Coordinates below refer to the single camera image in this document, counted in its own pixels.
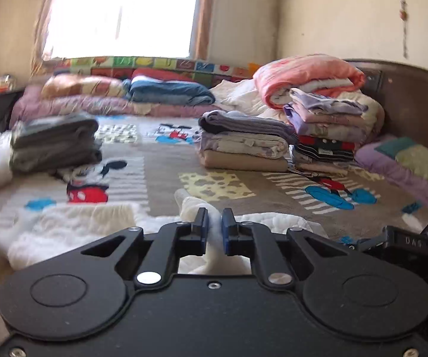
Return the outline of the purple patchwork quilt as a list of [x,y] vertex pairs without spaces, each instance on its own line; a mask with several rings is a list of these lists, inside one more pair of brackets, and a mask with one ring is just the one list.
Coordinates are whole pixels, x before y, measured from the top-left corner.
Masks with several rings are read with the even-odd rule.
[[356,151],[356,162],[368,172],[384,176],[388,182],[410,193],[422,205],[428,207],[428,181],[376,150],[379,145],[390,140],[397,140],[397,137],[386,134],[373,143],[365,144]]

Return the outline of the striped black red sweater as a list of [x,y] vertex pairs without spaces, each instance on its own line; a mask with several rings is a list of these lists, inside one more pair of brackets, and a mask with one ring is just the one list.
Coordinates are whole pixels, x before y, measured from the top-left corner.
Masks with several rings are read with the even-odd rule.
[[313,160],[328,163],[354,160],[355,144],[338,140],[300,135],[294,151]]

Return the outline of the orange floral pillow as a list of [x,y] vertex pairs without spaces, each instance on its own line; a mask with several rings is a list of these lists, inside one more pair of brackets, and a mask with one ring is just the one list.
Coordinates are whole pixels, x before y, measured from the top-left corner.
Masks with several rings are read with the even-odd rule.
[[77,95],[121,98],[125,93],[123,82],[116,78],[63,73],[50,77],[40,95],[43,99]]

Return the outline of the pink purple comforter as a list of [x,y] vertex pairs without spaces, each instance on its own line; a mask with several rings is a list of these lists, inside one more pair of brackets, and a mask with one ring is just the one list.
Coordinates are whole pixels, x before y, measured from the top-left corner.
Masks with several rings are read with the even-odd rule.
[[27,122],[51,116],[86,112],[90,115],[145,116],[156,118],[196,118],[207,111],[217,110],[215,106],[180,106],[159,103],[136,103],[123,98],[93,97],[75,95],[54,99],[42,98],[41,85],[28,85],[20,99],[14,104],[9,128],[18,122]]

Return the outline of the white quilted baby garment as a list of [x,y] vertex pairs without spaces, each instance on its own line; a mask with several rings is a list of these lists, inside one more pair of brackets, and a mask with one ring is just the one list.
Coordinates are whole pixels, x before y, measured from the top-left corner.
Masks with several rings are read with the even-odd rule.
[[39,211],[24,207],[12,219],[0,220],[0,256],[13,269],[20,270],[129,227],[138,226],[146,234],[152,234],[167,223],[191,222],[198,209],[205,207],[210,219],[206,253],[182,256],[179,273],[248,275],[251,272],[246,257],[224,254],[218,209],[186,190],[177,190],[174,199],[179,208],[177,216],[152,217],[140,204],[128,201],[60,203]]

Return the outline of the beige folded blanket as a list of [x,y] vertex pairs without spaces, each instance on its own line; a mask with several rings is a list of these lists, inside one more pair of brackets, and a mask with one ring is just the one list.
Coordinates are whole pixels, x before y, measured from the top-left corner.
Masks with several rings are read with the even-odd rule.
[[288,170],[288,162],[284,158],[268,159],[212,150],[200,151],[198,158],[205,168],[274,173],[282,173]]

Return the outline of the blue folded blanket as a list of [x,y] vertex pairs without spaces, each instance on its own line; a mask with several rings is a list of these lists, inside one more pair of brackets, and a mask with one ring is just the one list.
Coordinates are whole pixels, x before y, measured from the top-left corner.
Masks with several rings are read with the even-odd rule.
[[212,92],[196,82],[162,81],[139,75],[124,80],[123,89],[127,100],[139,103],[196,107],[215,102]]

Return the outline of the dark wooden headboard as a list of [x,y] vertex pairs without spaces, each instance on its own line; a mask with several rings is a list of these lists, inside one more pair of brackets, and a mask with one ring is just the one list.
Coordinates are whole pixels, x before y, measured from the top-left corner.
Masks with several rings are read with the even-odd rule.
[[385,111],[380,134],[408,137],[428,148],[428,70],[385,60],[348,62],[366,75],[361,92]]

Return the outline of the salmon pink folded quilt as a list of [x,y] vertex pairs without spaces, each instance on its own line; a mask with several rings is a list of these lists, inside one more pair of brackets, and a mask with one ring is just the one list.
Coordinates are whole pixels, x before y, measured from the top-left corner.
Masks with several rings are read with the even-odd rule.
[[261,66],[253,81],[262,101],[270,108],[280,109],[290,101],[291,88],[302,89],[311,82],[312,92],[337,97],[343,92],[359,90],[366,75],[345,60],[325,54],[287,57]]

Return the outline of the floral white folded quilt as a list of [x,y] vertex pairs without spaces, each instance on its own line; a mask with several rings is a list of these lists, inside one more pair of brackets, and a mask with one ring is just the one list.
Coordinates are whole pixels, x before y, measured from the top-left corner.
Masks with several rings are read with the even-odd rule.
[[289,150],[289,144],[281,137],[271,134],[252,134],[234,131],[212,134],[201,131],[196,134],[198,151],[217,151],[228,154],[243,154],[266,159],[279,159]]

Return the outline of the cream yellow quilt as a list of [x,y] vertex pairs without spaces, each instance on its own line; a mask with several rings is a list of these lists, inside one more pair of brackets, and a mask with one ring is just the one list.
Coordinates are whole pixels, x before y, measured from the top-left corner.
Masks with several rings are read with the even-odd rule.
[[367,111],[361,115],[366,124],[366,137],[361,141],[361,144],[373,141],[379,135],[385,121],[385,111],[382,105],[359,90],[342,92],[338,96],[338,99],[355,101],[358,104],[368,107]]

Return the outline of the colourful alphabet foam mat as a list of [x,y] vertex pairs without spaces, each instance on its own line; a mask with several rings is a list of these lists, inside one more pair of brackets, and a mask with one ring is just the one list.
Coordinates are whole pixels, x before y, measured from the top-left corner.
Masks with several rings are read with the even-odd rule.
[[250,63],[246,67],[215,64],[204,60],[165,57],[82,57],[46,60],[33,70],[34,74],[75,73],[107,76],[126,80],[137,74],[151,73],[157,79],[175,75],[211,88],[222,81],[240,82],[250,79],[260,68]]

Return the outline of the Mickey Mouse fleece blanket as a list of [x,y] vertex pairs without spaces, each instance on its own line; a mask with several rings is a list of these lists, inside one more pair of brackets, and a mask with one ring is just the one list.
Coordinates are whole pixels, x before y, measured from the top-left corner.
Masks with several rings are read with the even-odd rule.
[[[191,119],[101,118],[103,159],[96,165],[55,173],[16,176],[0,189],[0,220],[19,209],[39,211],[60,203],[135,202],[152,217],[177,216],[177,190],[235,215],[283,232],[298,226],[344,242],[374,236],[386,225],[420,231],[428,207],[382,176],[351,168],[333,176],[340,199],[332,204],[313,198],[311,181],[296,173],[207,169],[189,139]],[[0,284],[14,269],[0,256]],[[0,341],[6,329],[0,319]]]

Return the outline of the grey folded clothes stack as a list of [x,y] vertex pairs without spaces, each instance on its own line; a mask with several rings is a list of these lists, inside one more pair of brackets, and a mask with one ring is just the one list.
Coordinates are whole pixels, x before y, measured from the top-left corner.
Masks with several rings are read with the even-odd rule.
[[15,173],[39,173],[99,163],[98,121],[87,113],[18,122],[11,133],[10,166]]

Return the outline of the purple grey folded blanket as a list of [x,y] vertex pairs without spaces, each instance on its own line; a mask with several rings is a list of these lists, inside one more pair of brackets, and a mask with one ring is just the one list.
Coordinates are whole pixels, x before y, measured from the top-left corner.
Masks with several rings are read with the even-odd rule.
[[268,134],[296,144],[299,139],[293,126],[272,118],[259,118],[239,111],[212,110],[198,119],[198,125],[212,134],[233,131],[249,134]]

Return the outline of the lavender folded pajamas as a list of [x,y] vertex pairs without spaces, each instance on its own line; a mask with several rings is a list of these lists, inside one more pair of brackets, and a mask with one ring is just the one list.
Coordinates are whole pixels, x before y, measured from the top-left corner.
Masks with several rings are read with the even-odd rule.
[[283,112],[298,135],[359,143],[364,142],[371,131],[364,119],[369,110],[367,105],[300,89],[292,89],[290,97]]

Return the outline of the beige window curtain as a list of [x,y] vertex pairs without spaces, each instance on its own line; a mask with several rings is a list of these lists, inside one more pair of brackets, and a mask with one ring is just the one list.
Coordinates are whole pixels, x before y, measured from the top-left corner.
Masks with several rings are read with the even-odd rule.
[[196,0],[190,37],[190,57],[207,60],[214,0]]

